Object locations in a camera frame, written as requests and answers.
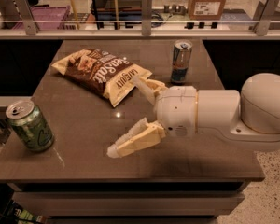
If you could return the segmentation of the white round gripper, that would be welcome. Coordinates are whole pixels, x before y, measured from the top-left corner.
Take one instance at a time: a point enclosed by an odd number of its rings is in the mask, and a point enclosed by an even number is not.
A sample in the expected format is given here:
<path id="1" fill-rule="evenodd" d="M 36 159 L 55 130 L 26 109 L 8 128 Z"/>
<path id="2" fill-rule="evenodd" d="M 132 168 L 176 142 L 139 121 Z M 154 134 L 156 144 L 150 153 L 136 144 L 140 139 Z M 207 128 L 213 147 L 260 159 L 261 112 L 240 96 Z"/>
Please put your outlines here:
<path id="1" fill-rule="evenodd" d="M 107 149 L 110 158 L 122 158 L 135 151 L 157 145 L 166 134 L 172 137 L 194 135 L 197 114 L 197 91 L 192 86 L 173 86 L 163 82 L 133 77 L 132 83 L 154 105 L 157 121 L 140 119 Z"/>

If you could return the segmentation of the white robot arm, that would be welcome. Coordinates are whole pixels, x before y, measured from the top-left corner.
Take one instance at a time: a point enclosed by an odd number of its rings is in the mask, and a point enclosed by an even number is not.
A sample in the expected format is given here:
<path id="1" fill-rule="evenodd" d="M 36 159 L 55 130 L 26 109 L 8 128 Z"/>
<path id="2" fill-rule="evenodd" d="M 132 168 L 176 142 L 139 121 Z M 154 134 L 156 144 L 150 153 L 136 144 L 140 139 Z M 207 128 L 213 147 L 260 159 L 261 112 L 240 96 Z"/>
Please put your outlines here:
<path id="1" fill-rule="evenodd" d="M 210 134 L 256 151 L 280 148 L 280 76 L 250 77 L 240 91 L 196 90 L 134 77 L 132 83 L 154 105 L 156 120 L 140 119 L 107 150 L 121 158 L 157 145 L 162 138 Z"/>

